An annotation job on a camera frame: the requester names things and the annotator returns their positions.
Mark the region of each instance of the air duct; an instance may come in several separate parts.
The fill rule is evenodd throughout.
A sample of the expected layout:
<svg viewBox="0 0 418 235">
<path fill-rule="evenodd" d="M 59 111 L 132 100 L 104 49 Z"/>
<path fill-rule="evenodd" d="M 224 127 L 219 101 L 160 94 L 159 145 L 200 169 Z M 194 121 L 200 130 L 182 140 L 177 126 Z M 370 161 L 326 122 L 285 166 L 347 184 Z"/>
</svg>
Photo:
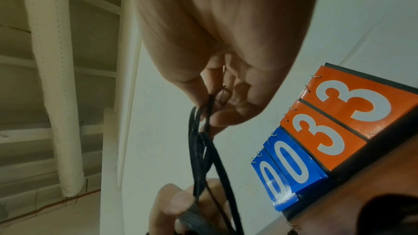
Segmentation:
<svg viewBox="0 0 418 235">
<path fill-rule="evenodd" d="M 64 196 L 84 183 L 68 0 L 25 0 Z"/>
</svg>

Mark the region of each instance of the orange card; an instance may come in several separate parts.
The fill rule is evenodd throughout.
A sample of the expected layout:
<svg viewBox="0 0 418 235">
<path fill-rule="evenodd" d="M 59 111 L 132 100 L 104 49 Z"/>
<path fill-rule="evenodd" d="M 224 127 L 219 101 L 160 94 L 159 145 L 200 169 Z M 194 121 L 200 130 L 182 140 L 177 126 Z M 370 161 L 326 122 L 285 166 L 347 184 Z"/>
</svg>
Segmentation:
<svg viewBox="0 0 418 235">
<path fill-rule="evenodd" d="M 363 139 L 300 101 L 293 104 L 280 125 L 329 170 L 366 144 Z"/>
<path fill-rule="evenodd" d="M 321 66 L 301 98 L 371 139 L 418 105 L 418 95 Z"/>
</svg>

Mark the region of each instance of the white digit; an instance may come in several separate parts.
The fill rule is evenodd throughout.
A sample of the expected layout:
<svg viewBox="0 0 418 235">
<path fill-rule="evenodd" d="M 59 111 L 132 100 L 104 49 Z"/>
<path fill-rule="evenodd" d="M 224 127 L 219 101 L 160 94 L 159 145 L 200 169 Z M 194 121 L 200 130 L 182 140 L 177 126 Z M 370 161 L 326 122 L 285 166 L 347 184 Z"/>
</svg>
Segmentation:
<svg viewBox="0 0 418 235">
<path fill-rule="evenodd" d="M 273 178 L 276 180 L 277 184 L 279 185 L 280 193 L 277 193 L 277 190 L 274 188 L 273 184 L 271 183 L 271 180 L 267 177 L 266 169 L 270 171 L 270 173 L 273 175 Z M 264 180 L 266 181 L 267 186 L 269 187 L 273 196 L 276 198 L 277 205 L 285 203 L 287 200 L 289 200 L 292 197 L 292 190 L 290 189 L 290 186 L 285 185 L 282 182 L 279 175 L 276 173 L 276 171 L 273 169 L 273 167 L 271 167 L 271 165 L 268 162 L 266 161 L 260 162 L 260 170 L 261 170 L 261 174 L 263 175 Z"/>
<path fill-rule="evenodd" d="M 370 112 L 354 111 L 351 117 L 358 121 L 378 121 L 385 118 L 391 112 L 391 103 L 378 92 L 368 89 L 354 89 L 349 91 L 346 84 L 337 80 L 325 81 L 318 86 L 317 97 L 323 102 L 329 98 L 325 93 L 328 88 L 337 89 L 340 92 L 338 98 L 344 102 L 347 102 L 350 98 L 359 97 L 373 104 L 373 110 Z"/>
<path fill-rule="evenodd" d="M 295 160 L 297 163 L 297 166 L 299 166 L 300 170 L 302 171 L 300 175 L 298 175 L 295 170 L 292 168 L 292 166 L 289 164 L 289 162 L 286 160 L 286 158 L 283 156 L 282 152 L 280 151 L 280 148 L 285 149 L 290 156 Z M 297 155 L 297 153 L 289 146 L 286 142 L 283 141 L 277 141 L 274 144 L 274 150 L 276 151 L 276 155 L 279 158 L 279 160 L 282 162 L 283 166 L 286 168 L 286 170 L 289 172 L 289 174 L 295 179 L 296 182 L 303 184 L 308 180 L 309 178 L 309 171 L 306 167 L 306 164 L 302 161 L 302 159 Z"/>
<path fill-rule="evenodd" d="M 327 155 L 339 155 L 344 151 L 345 144 L 343 138 L 332 128 L 327 126 L 317 126 L 315 120 L 306 114 L 298 114 L 293 118 L 293 127 L 296 131 L 300 131 L 302 127 L 300 126 L 301 121 L 306 121 L 309 125 L 309 131 L 315 135 L 317 132 L 325 133 L 332 140 L 331 146 L 325 146 L 322 143 L 319 144 L 318 150 L 327 154 Z"/>
</svg>

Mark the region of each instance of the ceiling pipe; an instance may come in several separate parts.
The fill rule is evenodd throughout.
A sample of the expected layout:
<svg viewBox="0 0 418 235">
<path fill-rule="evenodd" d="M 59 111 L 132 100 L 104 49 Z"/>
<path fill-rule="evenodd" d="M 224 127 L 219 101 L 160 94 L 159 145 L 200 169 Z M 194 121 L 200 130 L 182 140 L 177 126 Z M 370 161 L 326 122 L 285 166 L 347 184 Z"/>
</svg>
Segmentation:
<svg viewBox="0 0 418 235">
<path fill-rule="evenodd" d="M 68 0 L 25 0 L 64 196 L 84 183 Z"/>
</svg>

